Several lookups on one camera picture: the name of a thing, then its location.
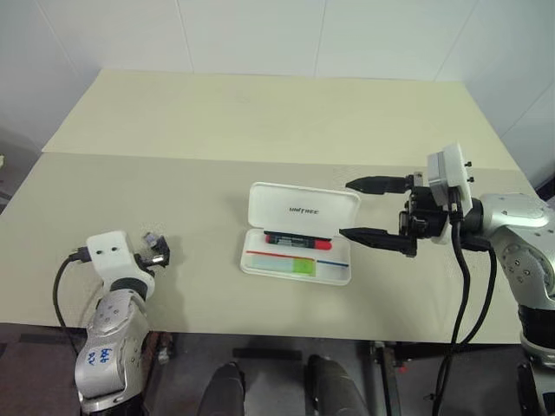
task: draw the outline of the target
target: blue stripe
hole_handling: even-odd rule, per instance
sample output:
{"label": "blue stripe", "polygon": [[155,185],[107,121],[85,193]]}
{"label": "blue stripe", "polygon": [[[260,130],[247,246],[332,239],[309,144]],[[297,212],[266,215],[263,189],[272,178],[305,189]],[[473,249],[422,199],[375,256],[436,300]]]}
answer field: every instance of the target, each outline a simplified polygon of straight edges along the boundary
{"label": "blue stripe", "polygon": [[345,263],[326,262],[325,260],[317,260],[317,263],[331,264],[332,266],[349,267],[349,265]]}

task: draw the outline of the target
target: black cable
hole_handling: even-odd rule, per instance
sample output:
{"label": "black cable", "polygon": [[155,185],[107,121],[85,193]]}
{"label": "black cable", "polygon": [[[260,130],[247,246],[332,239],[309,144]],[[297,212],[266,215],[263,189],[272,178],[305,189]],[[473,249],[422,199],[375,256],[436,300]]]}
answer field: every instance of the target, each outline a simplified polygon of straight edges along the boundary
{"label": "black cable", "polygon": [[495,277],[497,276],[497,258],[495,256],[495,252],[492,248],[488,250],[489,259],[490,259],[490,274],[487,283],[487,291],[486,297],[484,298],[484,303],[482,305],[482,309],[480,311],[480,315],[476,320],[476,323],[473,325],[473,328],[470,330],[468,335],[457,344],[456,338],[458,336],[460,330],[460,322],[462,321],[462,315],[464,315],[464,309],[466,308],[466,304],[468,301],[468,292],[470,290],[470,272],[467,267],[467,263],[464,259],[462,254],[462,249],[460,249],[460,223],[456,223],[458,230],[455,229],[455,224],[452,229],[452,240],[453,240],[453,247],[454,253],[457,257],[457,262],[459,263],[460,270],[463,274],[463,299],[461,301],[461,305],[459,308],[459,314],[457,315],[457,320],[455,321],[454,332],[451,338],[451,343],[449,346],[449,350],[447,351],[446,355],[443,357],[443,360],[440,365],[440,370],[438,371],[438,377],[435,385],[435,394],[434,394],[434,407],[432,414],[437,416],[441,409],[441,401],[443,399],[443,395],[445,393],[445,388],[447,386],[447,381],[449,378],[449,372],[451,369],[451,363],[454,357],[454,354],[460,352],[478,333],[480,330],[482,323],[486,319],[487,312],[489,310],[492,298],[493,298],[493,290],[495,288]]}
{"label": "black cable", "polygon": [[73,348],[73,351],[75,353],[75,357],[77,357],[77,355],[79,355],[79,352],[77,351],[77,347],[73,342],[73,338],[68,331],[66,322],[63,320],[62,312],[60,312],[60,305],[58,304],[58,286],[60,286],[60,279],[62,278],[63,272],[66,270],[66,267],[68,267],[68,264],[74,262],[75,260],[77,260],[77,258],[68,256],[68,258],[63,261],[60,269],[58,269],[58,272],[55,274],[54,287],[52,288],[52,303],[54,304],[55,315],[58,318],[60,326],[62,327],[62,331],[68,337],[69,343],[71,344],[71,347]]}
{"label": "black cable", "polygon": [[487,281],[486,297],[484,298],[482,310],[480,311],[480,315],[478,316],[476,323],[474,324],[468,335],[465,337],[465,339],[462,340],[462,342],[460,343],[462,346],[467,345],[478,333],[482,326],[482,323],[484,323],[484,320],[486,319],[489,305],[492,303],[493,289],[495,289],[495,277],[497,276],[497,257],[495,256],[495,251],[493,251],[493,249],[491,248],[487,251],[487,254],[489,254],[490,269],[489,280]]}
{"label": "black cable", "polygon": [[460,271],[462,272],[462,299],[460,300],[459,312],[457,313],[457,317],[453,326],[453,333],[451,335],[449,350],[446,353],[443,362],[441,363],[440,371],[438,372],[438,378],[435,384],[434,406],[432,410],[432,414],[434,416],[437,416],[440,412],[441,401],[443,400],[445,386],[449,379],[453,353],[457,344],[457,337],[459,336],[460,324],[462,323],[462,318],[465,314],[465,309],[467,308],[468,295],[470,293],[470,270],[468,270],[467,262],[462,254],[462,246],[460,243],[460,220],[453,221],[451,225],[451,240],[453,243],[453,251],[457,259],[457,263],[459,264]]}

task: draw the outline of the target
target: black label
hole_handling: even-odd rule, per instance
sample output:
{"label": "black label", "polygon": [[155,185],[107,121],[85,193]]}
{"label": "black label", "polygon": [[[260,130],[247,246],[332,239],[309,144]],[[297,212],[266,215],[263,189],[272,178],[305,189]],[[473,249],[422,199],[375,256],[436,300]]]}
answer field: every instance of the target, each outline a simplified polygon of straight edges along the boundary
{"label": "black label", "polygon": [[299,214],[315,214],[315,215],[320,212],[319,210],[309,210],[306,208],[293,208],[293,207],[291,207],[289,211],[298,212]]}

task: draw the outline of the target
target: cable connector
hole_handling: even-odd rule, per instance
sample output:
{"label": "cable connector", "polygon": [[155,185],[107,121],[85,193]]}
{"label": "cable connector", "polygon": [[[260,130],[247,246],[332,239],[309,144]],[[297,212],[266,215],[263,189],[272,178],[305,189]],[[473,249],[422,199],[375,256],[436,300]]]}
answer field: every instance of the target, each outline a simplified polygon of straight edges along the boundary
{"label": "cable connector", "polygon": [[450,187],[447,191],[448,193],[448,203],[447,212],[449,214],[449,223],[460,223],[464,219],[464,214],[462,212],[462,205],[460,203],[460,192],[457,187]]}
{"label": "cable connector", "polygon": [[68,256],[69,260],[72,262],[88,263],[92,260],[90,254],[88,253],[87,247],[79,247],[73,253]]}

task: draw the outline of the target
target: green eraser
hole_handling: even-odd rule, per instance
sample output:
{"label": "green eraser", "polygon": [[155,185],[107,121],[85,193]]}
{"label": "green eraser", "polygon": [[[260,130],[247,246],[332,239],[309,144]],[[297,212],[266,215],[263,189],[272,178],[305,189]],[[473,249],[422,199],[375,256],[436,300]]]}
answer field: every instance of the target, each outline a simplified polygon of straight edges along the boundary
{"label": "green eraser", "polygon": [[293,273],[314,275],[315,264],[311,258],[295,258],[293,259]]}

